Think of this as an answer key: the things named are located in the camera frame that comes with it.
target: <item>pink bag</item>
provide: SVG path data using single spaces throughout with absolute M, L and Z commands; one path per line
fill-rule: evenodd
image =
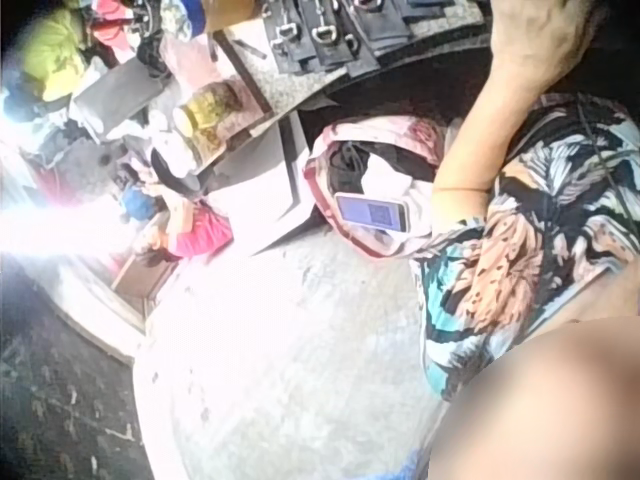
M 372 228 L 342 222 L 337 203 L 329 190 L 329 159 L 340 142 L 388 143 L 414 152 L 437 168 L 442 161 L 444 131 L 433 122 L 412 116 L 373 117 L 329 125 L 316 139 L 304 169 L 316 204 L 329 224 L 358 250 L 373 258 L 410 256 L 424 246 L 430 234 L 405 241 L 394 240 Z

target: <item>blue object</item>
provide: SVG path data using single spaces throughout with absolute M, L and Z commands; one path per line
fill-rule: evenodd
M 207 16 L 202 8 L 202 2 L 200 0 L 180 0 L 187 11 L 187 18 L 191 22 L 191 36 L 197 37 L 204 33 L 204 29 L 207 25 Z
M 418 452 L 413 452 L 407 459 L 407 463 L 397 473 L 383 473 L 380 475 L 371 475 L 358 480 L 412 480 L 418 465 Z
M 153 197 L 142 193 L 135 186 L 130 186 L 122 193 L 122 205 L 127 215 L 138 221 L 151 220 L 158 211 Z

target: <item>floral shirt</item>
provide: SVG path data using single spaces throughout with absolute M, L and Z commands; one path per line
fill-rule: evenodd
M 640 252 L 640 132 L 623 108 L 580 102 L 606 168 L 576 99 L 544 97 L 512 143 L 486 218 L 434 236 L 412 261 L 423 364 L 445 400 Z

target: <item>mobile phone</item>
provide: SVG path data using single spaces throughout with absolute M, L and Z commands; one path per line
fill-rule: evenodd
M 409 231 L 409 207 L 401 200 L 382 200 L 358 193 L 334 195 L 342 220 L 364 227 Z

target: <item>metal buckle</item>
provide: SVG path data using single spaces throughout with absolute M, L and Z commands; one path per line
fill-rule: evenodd
M 278 55 L 285 56 L 287 54 L 287 50 L 284 48 L 284 40 L 282 38 L 271 40 L 269 45 L 271 46 L 271 50 L 276 52 Z
M 338 40 L 338 29 L 335 25 L 324 25 L 311 29 L 311 36 L 321 45 L 332 45 Z
M 297 40 L 300 35 L 300 28 L 297 23 L 291 22 L 286 25 L 282 25 L 281 27 L 276 27 L 276 33 L 279 38 L 286 40 L 287 42 L 292 42 Z
M 349 50 L 351 50 L 351 53 L 353 53 L 354 55 L 358 53 L 358 49 L 360 48 L 360 42 L 358 41 L 358 39 L 353 33 L 349 33 L 344 36 L 344 43 L 347 44 L 347 47 L 349 47 Z
M 320 26 L 311 29 L 311 37 L 320 45 L 332 45 L 338 41 L 338 29 L 335 25 L 327 25 L 324 19 L 322 0 L 316 1 L 316 13 L 320 17 Z
M 365 12 L 377 12 L 382 8 L 384 0 L 353 0 L 353 5 Z

